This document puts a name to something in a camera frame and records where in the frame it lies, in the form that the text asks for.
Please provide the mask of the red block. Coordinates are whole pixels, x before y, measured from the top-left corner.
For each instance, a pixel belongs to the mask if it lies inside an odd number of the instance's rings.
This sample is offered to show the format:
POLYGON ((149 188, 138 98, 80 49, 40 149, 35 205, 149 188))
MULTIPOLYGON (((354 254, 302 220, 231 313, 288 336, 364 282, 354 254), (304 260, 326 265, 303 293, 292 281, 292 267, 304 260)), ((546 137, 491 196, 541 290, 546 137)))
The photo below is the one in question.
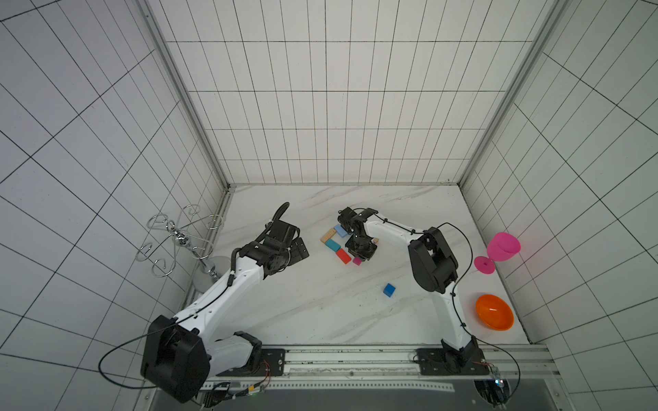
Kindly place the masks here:
POLYGON ((336 252, 336 255, 337 255, 337 256, 340 258, 340 260, 341 260, 344 264, 346 264, 346 265, 349 264, 349 263, 351 262, 351 256, 349 256, 348 253, 346 253, 346 251, 344 251, 342 248, 340 248, 340 249, 336 252))

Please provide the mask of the light blue block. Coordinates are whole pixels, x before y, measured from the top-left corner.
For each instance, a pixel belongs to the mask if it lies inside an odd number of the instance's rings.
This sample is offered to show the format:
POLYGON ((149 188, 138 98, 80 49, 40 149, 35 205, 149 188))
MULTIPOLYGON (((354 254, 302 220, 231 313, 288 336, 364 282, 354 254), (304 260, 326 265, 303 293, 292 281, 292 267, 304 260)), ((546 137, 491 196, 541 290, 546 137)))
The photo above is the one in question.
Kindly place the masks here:
POLYGON ((349 235, 349 232, 346 231, 340 224, 335 225, 333 228, 341 238, 346 238, 346 236, 349 235))

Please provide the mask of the teal block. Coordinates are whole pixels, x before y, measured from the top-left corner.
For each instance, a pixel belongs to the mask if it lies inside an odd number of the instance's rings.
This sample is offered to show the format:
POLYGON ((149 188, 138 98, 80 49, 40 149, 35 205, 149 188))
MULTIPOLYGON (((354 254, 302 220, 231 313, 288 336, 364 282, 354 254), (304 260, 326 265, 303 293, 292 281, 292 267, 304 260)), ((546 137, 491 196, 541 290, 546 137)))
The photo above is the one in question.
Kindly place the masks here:
POLYGON ((341 246, 332 239, 326 240, 325 245, 330 248, 330 250, 334 251, 334 253, 337 253, 339 250, 341 250, 341 246))

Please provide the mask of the dark blue cube block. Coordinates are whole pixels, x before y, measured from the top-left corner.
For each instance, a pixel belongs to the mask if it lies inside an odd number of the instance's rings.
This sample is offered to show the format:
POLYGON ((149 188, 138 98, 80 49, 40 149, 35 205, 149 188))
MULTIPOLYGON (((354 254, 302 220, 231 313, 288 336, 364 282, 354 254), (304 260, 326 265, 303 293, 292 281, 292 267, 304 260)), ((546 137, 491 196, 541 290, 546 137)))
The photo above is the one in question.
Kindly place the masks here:
POLYGON ((396 288, 392 284, 387 284, 383 290, 383 293, 388 297, 392 297, 395 290, 396 288))

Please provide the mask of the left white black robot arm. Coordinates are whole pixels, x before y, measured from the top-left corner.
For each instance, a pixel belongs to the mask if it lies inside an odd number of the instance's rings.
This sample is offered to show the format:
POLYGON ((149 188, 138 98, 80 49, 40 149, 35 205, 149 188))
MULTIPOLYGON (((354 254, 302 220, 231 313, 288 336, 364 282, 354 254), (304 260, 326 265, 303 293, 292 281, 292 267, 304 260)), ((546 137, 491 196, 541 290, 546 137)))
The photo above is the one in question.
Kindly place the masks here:
POLYGON ((185 403, 208 378, 230 371, 256 373, 262 343, 247 332, 215 337, 220 323, 248 292, 267 277, 308 258, 300 229, 279 219, 231 254, 231 266, 211 288, 172 318, 159 316, 149 326, 140 373, 165 393, 185 403))

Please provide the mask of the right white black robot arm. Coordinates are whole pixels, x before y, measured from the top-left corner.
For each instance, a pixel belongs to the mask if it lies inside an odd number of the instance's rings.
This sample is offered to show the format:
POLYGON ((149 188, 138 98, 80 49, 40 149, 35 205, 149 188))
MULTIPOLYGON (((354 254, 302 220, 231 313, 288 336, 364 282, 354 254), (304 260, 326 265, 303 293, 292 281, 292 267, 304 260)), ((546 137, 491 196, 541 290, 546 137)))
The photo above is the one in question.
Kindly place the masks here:
POLYGON ((375 239, 406 246, 412 276, 432 297, 439 318, 439 358, 425 357, 425 361, 441 366, 450 374, 468 368, 479 349, 478 340, 467 330, 462 309, 458 307, 459 262, 440 227, 416 231, 380 216, 372 208, 346 207, 339 211, 338 222, 349 234, 346 248, 361 260, 370 260, 375 255, 375 239))

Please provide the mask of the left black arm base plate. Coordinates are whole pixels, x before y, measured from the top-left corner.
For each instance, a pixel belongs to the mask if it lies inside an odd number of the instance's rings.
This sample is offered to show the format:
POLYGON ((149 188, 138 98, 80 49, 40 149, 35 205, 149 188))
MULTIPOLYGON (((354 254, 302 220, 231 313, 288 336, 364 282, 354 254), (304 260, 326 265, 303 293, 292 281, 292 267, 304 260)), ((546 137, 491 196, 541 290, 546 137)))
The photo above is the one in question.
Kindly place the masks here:
POLYGON ((257 349, 252 354, 245 366, 233 368, 218 377, 265 377, 267 374, 273 377, 284 374, 285 349, 257 349))

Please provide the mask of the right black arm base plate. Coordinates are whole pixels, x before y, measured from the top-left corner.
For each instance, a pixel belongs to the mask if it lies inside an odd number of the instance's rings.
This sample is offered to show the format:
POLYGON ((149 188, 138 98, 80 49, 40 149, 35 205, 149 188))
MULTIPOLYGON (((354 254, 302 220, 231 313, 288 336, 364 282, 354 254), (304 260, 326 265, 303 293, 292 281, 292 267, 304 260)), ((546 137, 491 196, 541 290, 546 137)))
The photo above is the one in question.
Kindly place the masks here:
POLYGON ((418 349, 413 357, 423 376, 487 376, 490 371, 483 360, 481 349, 465 353, 441 348, 418 349))

